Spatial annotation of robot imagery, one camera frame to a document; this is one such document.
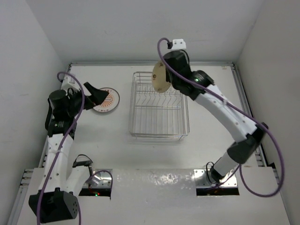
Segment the white orange sunburst plate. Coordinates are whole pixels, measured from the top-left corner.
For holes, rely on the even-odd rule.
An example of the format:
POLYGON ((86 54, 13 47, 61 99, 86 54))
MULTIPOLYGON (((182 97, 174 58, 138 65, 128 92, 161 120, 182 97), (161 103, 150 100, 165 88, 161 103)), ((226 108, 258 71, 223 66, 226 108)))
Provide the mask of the white orange sunburst plate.
POLYGON ((107 91, 109 94, 101 105, 97 105, 93 108, 98 113, 109 113, 112 112, 120 103, 120 95, 113 88, 100 88, 100 90, 107 91))

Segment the beige plate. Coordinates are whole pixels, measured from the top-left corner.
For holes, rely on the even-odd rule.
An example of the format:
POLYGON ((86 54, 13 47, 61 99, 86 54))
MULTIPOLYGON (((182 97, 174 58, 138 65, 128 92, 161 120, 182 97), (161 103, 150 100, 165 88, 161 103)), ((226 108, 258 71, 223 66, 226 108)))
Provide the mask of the beige plate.
POLYGON ((156 92, 164 93, 171 87, 171 83, 166 79, 166 68, 164 63, 160 60, 155 64, 151 76, 152 86, 156 92))

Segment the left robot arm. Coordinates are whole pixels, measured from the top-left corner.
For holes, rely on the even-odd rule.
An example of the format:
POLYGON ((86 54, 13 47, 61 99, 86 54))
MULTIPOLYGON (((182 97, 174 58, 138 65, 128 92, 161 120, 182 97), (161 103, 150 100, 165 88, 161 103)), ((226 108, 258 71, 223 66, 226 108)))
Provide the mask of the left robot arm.
POLYGON ((84 84, 82 89, 68 88, 53 91, 48 101, 45 121, 47 130, 47 157, 44 175, 38 192, 30 195, 29 206, 37 217, 37 224, 75 219, 79 213, 78 196, 92 175, 92 160, 75 161, 67 175, 68 156, 75 138, 77 120, 83 110, 101 105, 108 91, 84 84))

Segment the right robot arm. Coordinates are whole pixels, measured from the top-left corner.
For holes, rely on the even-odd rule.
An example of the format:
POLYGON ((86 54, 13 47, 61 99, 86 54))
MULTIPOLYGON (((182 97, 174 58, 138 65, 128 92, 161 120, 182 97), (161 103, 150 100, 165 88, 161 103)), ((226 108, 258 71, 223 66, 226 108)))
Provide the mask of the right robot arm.
POLYGON ((166 80, 180 93, 207 109, 231 134, 234 143, 210 169, 210 177, 219 183, 233 168, 248 161, 264 138, 265 132, 251 119, 208 91, 221 95, 214 80, 204 71, 192 71, 184 50, 168 52, 166 80))

